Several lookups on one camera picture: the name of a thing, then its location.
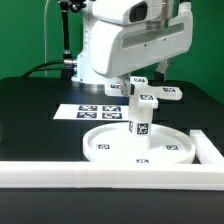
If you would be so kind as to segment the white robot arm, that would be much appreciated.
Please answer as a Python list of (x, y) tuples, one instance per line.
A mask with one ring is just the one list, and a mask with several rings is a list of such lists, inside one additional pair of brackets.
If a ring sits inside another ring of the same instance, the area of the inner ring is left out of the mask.
[(75, 85), (111, 96), (130, 94), (131, 73), (155, 64), (165, 77), (170, 60), (192, 43), (190, 0), (87, 0), (83, 48)]

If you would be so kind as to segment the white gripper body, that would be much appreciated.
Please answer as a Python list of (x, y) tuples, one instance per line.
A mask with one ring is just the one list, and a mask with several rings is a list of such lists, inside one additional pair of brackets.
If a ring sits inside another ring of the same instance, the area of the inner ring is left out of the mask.
[(189, 3), (162, 3), (159, 17), (119, 25), (99, 20), (91, 33), (93, 70), (114, 78), (187, 52), (192, 43), (193, 15)]

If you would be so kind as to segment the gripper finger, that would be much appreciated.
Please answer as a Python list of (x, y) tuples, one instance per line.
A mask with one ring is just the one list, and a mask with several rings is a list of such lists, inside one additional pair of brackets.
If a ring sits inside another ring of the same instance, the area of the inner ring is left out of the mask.
[(165, 76), (166, 76), (166, 73), (168, 71), (170, 63), (171, 63), (171, 60), (166, 59), (164, 61), (161, 61), (158, 64), (158, 67), (156, 69), (156, 74), (155, 74), (155, 77), (156, 77), (157, 80), (164, 80), (165, 79)]
[(121, 94), (124, 97), (129, 97), (131, 95), (130, 77), (131, 77), (130, 74), (123, 74), (117, 77), (121, 87)]

